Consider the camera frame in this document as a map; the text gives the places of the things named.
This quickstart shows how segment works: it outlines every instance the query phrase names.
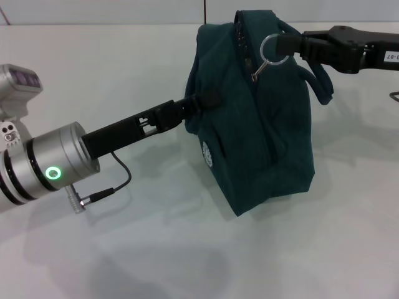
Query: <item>metal key ring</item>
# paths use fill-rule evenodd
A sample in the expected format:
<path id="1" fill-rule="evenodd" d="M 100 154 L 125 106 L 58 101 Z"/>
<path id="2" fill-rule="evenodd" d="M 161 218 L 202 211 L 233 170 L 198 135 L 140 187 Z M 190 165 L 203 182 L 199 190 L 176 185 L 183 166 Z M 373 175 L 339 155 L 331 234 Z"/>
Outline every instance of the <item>metal key ring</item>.
<path id="1" fill-rule="evenodd" d="M 261 57 L 262 57 L 263 61 L 267 62 L 267 63 L 270 64 L 270 65 L 280 65 L 280 64 L 283 64 L 283 63 L 284 63 L 285 61 L 287 61 L 287 59 L 289 58 L 289 56 L 287 55 L 287 56 L 285 56 L 282 60 L 273 62 L 273 61 L 270 61 L 269 59 L 267 59 L 267 58 L 263 55 L 263 48 L 264 48 L 264 45 L 266 44 L 266 42 L 269 41 L 269 40 L 271 40 L 271 39 L 274 38 L 274 37 L 277 37 L 277 36 L 279 36 L 278 33 L 271 34 L 271 35 L 267 36 L 267 37 L 262 41 L 262 44 L 261 44 L 261 49 L 260 49 L 260 51 L 261 51 Z"/>

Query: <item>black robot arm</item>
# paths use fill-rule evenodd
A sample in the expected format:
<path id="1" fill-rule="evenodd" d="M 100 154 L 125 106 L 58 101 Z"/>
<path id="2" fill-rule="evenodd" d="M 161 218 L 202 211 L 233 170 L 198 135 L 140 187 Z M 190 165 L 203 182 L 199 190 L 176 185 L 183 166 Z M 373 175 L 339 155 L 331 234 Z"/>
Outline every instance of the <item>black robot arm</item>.
<path id="1" fill-rule="evenodd" d="M 312 63 L 331 65 L 345 74 L 362 69 L 399 70 L 399 34 L 367 32 L 346 26 L 308 31 L 301 36 L 281 34 L 279 55 L 300 56 Z"/>

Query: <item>teal bag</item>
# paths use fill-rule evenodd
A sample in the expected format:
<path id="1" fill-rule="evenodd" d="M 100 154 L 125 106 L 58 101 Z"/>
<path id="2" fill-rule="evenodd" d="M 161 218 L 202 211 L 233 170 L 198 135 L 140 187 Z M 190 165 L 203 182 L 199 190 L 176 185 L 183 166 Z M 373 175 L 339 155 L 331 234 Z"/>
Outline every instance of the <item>teal bag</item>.
<path id="1" fill-rule="evenodd" d="M 216 91 L 222 104 L 187 120 L 234 213 L 265 200 L 309 190 L 314 176 L 309 91 L 326 105 L 334 92 L 321 65 L 314 74 L 290 57 L 251 80 L 263 63 L 259 49 L 274 33 L 296 33 L 272 11 L 238 11 L 234 23 L 203 25 L 186 96 Z M 275 39 L 264 48 L 271 61 Z"/>

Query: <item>black cable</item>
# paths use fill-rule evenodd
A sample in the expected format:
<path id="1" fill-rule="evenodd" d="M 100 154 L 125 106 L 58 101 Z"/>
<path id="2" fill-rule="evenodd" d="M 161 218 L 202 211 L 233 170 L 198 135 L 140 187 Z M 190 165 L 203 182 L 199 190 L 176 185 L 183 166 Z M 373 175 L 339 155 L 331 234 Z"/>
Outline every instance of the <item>black cable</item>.
<path id="1" fill-rule="evenodd" d="M 103 191 L 100 191 L 100 192 L 93 193 L 93 194 L 91 194 L 91 195 L 89 195 L 89 196 L 86 196 L 86 197 L 82 198 L 82 201 L 83 201 L 84 199 L 87 199 L 87 198 L 90 199 L 90 202 L 99 201 L 100 199 L 103 199 L 103 198 L 105 198 L 105 197 L 107 197 L 107 196 L 109 196 L 109 195 L 112 195 L 112 194 L 114 194 L 115 192 L 121 190 L 123 187 L 125 187 L 125 186 L 126 186 L 128 183 L 130 183 L 130 181 L 132 180 L 132 173 L 130 172 L 130 170 L 128 169 L 128 167 L 117 157 L 117 155 L 116 155 L 114 152 L 111 152 L 111 155 L 113 156 L 113 158 L 114 158 L 115 160 L 117 160 L 117 162 L 118 162 L 118 163 L 125 169 L 125 171 L 127 172 L 127 175 L 128 175 L 127 180 L 126 180 L 123 184 L 119 185 L 119 186 L 116 187 L 116 188 L 109 188 L 109 189 L 106 189 L 106 190 L 103 190 Z"/>
<path id="2" fill-rule="evenodd" d="M 113 158 L 114 158 L 115 160 L 117 160 L 117 162 L 118 162 L 123 168 L 125 168 L 125 171 L 127 172 L 127 175 L 128 175 L 128 179 L 127 179 L 122 185 L 120 185 L 120 186 L 118 186 L 118 187 L 116 187 L 116 188 L 113 189 L 114 192 L 117 192 L 117 191 L 121 190 L 123 187 L 125 187 L 128 183 L 130 183 L 130 181 L 132 180 L 132 174 L 131 174 L 130 170 L 128 169 L 128 167 L 117 157 L 117 155 L 115 155 L 114 152 L 111 152 L 111 155 L 113 156 Z"/>

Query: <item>white label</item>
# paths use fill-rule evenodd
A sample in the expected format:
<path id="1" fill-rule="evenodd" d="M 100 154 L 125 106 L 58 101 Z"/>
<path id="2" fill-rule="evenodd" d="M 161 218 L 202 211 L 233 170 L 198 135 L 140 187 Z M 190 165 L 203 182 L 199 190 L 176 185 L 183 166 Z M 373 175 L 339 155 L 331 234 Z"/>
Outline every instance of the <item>white label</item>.
<path id="1" fill-rule="evenodd" d="M 387 51 L 385 53 L 384 62 L 398 62 L 399 63 L 399 52 Z"/>

